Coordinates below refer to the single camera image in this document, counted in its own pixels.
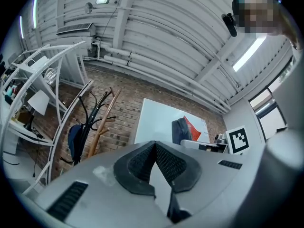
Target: white wall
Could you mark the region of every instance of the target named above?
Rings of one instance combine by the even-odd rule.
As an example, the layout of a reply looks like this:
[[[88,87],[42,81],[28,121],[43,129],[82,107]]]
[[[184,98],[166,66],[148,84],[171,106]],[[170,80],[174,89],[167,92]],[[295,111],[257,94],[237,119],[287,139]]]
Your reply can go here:
[[[19,35],[19,23],[18,20],[15,20],[8,31],[3,44],[1,45],[0,54],[3,55],[3,61],[5,62],[5,67],[8,68],[9,63],[8,59],[14,53],[17,56],[22,52],[21,41]]]
[[[227,130],[245,126],[250,147],[265,143],[262,129],[250,103],[241,99],[231,107],[231,111],[223,115]]]

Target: black vent grille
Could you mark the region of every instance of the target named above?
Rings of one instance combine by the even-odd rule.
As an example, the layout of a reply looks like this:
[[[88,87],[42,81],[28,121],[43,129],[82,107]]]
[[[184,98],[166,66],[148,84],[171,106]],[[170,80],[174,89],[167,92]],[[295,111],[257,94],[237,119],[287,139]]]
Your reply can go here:
[[[47,210],[56,219],[63,221],[76,205],[88,184],[75,181]]]
[[[231,161],[220,161],[219,164],[223,165],[223,166],[231,167],[234,169],[238,169],[238,170],[241,169],[241,167],[242,167],[242,164],[231,162]]]
[[[84,24],[77,24],[77,25],[70,25],[70,26],[64,26],[57,30],[57,35],[61,33],[67,33],[75,30],[87,30],[90,28],[92,23],[84,23]]]

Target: brick wall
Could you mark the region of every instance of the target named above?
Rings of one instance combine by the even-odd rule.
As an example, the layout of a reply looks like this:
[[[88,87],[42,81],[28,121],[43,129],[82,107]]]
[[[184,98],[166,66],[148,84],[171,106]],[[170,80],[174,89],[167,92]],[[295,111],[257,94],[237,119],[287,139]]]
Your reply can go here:
[[[214,140],[214,137],[218,133],[223,133],[226,130],[223,118],[220,115],[212,113],[204,106],[184,98],[176,93],[173,93],[167,89],[159,87],[157,85],[150,84],[146,81],[127,76],[112,70],[104,69],[96,66],[87,66],[86,71],[88,77],[94,80],[92,92],[97,96],[97,99],[101,98],[106,90],[109,90],[111,86],[116,92],[119,88],[122,89],[120,96],[118,97],[112,111],[111,116],[116,115],[115,122],[108,122],[106,126],[110,128],[110,131],[100,137],[99,143],[96,148],[96,152],[108,152],[114,151],[118,148],[123,148],[129,142],[130,134],[136,127],[136,120],[139,118],[143,99],[148,98],[165,105],[175,107],[183,110],[197,117],[204,119],[207,123],[210,141]],[[67,105],[74,99],[79,92],[78,89],[67,85],[60,86],[60,100],[65,101]],[[88,92],[83,97],[85,106],[90,114],[94,106],[94,98]],[[106,102],[110,102],[112,96],[109,96]],[[105,113],[106,107],[102,107],[96,116],[96,119],[102,118]],[[73,110],[68,122],[66,123],[64,130],[60,136],[59,144],[56,148],[52,178],[57,177],[61,171],[66,172],[72,166],[59,160],[62,156],[68,160],[71,159],[69,148],[67,144],[68,130],[74,124],[77,124],[76,119],[85,122],[85,112],[80,103],[77,104]],[[58,126],[57,113],[54,107],[48,107],[45,116],[36,116],[35,123],[39,125],[44,131],[53,137]],[[90,131],[86,140],[85,148],[82,155],[82,160],[88,155],[89,146],[93,140],[95,132]],[[28,152],[34,159],[36,156],[35,150],[37,146],[27,142]],[[48,159],[48,147],[41,147],[38,155],[38,165],[43,167]]]

